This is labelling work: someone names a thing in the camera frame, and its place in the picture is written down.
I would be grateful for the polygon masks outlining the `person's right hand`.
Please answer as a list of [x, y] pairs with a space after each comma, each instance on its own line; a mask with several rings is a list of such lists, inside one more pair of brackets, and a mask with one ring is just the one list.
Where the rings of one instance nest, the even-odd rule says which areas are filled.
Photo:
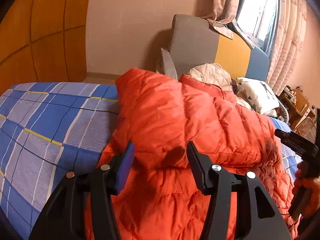
[[297, 168], [290, 211], [294, 220], [300, 215], [310, 218], [319, 210], [319, 172], [313, 171], [306, 161], [300, 162]]

